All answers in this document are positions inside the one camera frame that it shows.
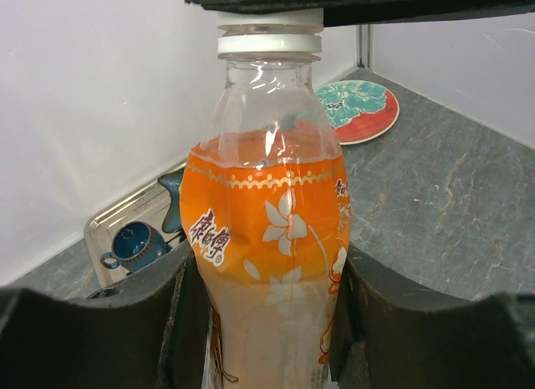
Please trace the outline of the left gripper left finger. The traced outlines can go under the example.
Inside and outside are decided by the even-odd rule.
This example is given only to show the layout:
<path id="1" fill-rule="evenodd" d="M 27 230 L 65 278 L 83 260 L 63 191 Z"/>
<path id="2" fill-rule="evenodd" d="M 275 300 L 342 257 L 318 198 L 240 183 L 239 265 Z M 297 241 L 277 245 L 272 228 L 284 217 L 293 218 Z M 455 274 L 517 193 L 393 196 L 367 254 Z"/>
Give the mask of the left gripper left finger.
<path id="1" fill-rule="evenodd" d="M 188 243 L 84 299 L 1 292 L 4 388 L 198 388 L 209 304 Z"/>

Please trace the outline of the white tea bottle cap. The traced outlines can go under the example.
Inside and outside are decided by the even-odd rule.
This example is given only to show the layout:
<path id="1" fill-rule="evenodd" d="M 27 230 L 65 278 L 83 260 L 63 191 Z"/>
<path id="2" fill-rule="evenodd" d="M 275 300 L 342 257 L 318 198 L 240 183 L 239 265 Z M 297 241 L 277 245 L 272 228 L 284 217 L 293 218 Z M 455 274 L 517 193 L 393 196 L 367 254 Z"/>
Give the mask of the white tea bottle cap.
<path id="1" fill-rule="evenodd" d="M 265 14 L 217 13 L 217 27 L 221 30 L 250 25 L 283 25 L 321 31 L 324 28 L 324 10 L 318 8 Z"/>

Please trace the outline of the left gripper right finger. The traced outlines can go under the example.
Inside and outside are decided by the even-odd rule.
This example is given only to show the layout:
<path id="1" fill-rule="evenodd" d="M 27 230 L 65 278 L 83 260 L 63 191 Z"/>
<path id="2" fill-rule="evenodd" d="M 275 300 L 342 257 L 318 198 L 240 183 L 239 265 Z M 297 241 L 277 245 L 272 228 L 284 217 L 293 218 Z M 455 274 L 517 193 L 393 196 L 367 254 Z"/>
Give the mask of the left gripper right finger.
<path id="1" fill-rule="evenodd" d="M 350 246 L 329 366 L 342 388 L 532 388 L 534 297 L 460 299 Z"/>

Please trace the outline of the orange tea bottle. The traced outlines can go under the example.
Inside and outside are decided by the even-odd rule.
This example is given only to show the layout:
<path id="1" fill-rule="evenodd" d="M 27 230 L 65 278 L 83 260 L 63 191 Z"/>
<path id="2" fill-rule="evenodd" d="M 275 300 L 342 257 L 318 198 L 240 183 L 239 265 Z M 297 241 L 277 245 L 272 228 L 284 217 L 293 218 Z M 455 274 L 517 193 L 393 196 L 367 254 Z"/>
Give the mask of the orange tea bottle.
<path id="1" fill-rule="evenodd" d="M 344 159 L 312 87 L 316 28 L 227 24 L 227 82 L 181 222 L 211 303 L 210 388 L 322 388 L 349 244 Z"/>

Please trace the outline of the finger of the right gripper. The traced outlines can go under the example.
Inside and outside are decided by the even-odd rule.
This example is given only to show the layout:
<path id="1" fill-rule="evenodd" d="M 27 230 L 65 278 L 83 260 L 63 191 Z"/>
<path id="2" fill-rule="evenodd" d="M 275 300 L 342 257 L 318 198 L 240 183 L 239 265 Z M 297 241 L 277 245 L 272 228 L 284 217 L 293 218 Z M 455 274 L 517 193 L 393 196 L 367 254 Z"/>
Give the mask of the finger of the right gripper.
<path id="1" fill-rule="evenodd" d="M 492 18 L 532 13 L 534 0 L 185 0 L 206 10 L 264 14 L 322 8 L 326 27 Z"/>

